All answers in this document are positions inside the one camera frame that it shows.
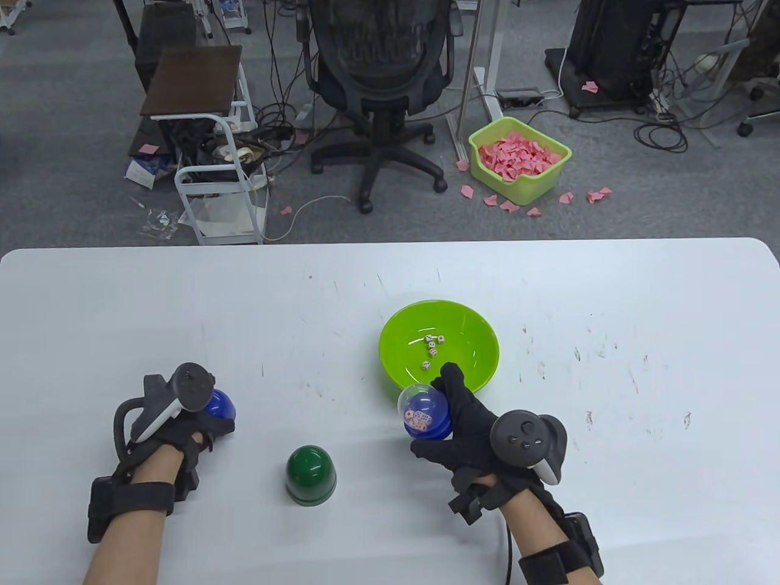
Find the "vr controller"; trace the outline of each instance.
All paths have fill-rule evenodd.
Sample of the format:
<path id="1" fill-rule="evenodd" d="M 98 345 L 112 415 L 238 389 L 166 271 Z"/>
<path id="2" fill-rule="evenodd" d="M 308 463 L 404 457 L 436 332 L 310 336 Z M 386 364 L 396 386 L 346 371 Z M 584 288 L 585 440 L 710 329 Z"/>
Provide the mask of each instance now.
<path id="1" fill-rule="evenodd" d="M 549 414 L 537 416 L 528 410 L 502 414 L 490 431 L 495 455 L 512 467 L 534 470 L 547 485 L 561 482 L 566 457 L 566 429 Z"/>

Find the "lime green basket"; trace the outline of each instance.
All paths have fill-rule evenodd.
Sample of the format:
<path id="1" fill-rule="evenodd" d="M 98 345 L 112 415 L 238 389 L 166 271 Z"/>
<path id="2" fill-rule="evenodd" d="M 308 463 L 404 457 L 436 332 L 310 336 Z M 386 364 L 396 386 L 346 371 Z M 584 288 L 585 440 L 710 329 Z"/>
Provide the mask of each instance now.
<path id="1" fill-rule="evenodd" d="M 517 132 L 528 140 L 536 140 L 541 147 L 549 148 L 550 152 L 560 154 L 563 159 L 540 175 L 534 177 L 521 175 L 514 183 L 507 183 L 501 176 L 496 175 L 482 164 L 480 147 L 495 144 L 501 138 L 509 136 L 512 131 Z M 558 177 L 561 175 L 563 167 L 572 157 L 572 151 L 569 147 L 534 130 L 527 124 L 523 124 L 518 119 L 509 117 L 491 122 L 482 130 L 476 131 L 469 136 L 469 144 L 471 145 L 470 167 L 472 177 L 483 182 L 516 205 L 528 205 L 552 189 L 558 182 Z"/>

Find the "green bowl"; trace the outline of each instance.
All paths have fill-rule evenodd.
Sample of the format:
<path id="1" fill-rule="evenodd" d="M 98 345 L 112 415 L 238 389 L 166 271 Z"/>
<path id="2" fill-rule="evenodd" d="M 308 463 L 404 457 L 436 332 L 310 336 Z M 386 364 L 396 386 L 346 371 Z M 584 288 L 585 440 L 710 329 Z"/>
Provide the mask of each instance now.
<path id="1" fill-rule="evenodd" d="M 426 335 L 445 337 L 430 357 Z M 466 376 L 466 386 L 481 390 L 498 368 L 498 340 L 490 324 L 476 311 L 448 300 L 424 300 L 393 315 L 379 337 L 382 366 L 399 388 L 428 384 L 444 363 L 454 362 Z M 431 362 L 429 371 L 423 362 Z"/>

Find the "office chair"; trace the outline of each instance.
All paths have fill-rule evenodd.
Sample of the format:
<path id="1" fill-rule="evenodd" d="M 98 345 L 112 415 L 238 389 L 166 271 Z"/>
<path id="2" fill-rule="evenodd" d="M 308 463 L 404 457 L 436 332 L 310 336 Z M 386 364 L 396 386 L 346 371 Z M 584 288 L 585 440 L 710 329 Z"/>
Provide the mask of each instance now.
<path id="1" fill-rule="evenodd" d="M 310 33 L 319 49 L 312 72 Z M 365 161 L 358 193 L 360 213 L 371 213 L 371 187 L 380 167 L 395 161 L 434 178 L 447 190 L 444 171 L 403 146 L 415 137 L 436 141 L 430 123 L 404 124 L 439 99 L 455 71 L 455 37 L 463 21 L 453 0 L 298 0 L 296 32 L 303 45 L 306 80 L 328 105 L 344 112 L 365 140 L 330 144 L 311 154 L 311 172 L 326 164 Z M 447 70 L 439 59 L 447 41 Z"/>

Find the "hand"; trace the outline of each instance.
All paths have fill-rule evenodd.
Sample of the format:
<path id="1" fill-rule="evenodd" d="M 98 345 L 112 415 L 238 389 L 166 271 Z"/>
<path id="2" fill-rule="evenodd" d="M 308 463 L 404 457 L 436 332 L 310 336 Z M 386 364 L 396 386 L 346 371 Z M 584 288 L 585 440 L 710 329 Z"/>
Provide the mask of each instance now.
<path id="1" fill-rule="evenodd" d="M 556 512 L 559 510 L 534 471 L 510 466 L 495 455 L 490 444 L 490 431 L 498 417 L 485 408 L 465 386 L 463 372 L 458 366 L 454 363 L 444 364 L 441 376 L 433 380 L 431 386 L 447 398 L 452 418 L 452 439 L 416 439 L 410 446 L 412 453 L 439 463 L 453 473 L 464 467 L 479 470 L 481 476 L 474 483 L 488 487 L 500 483 L 513 495 L 531 488 L 545 506 L 552 507 Z"/>

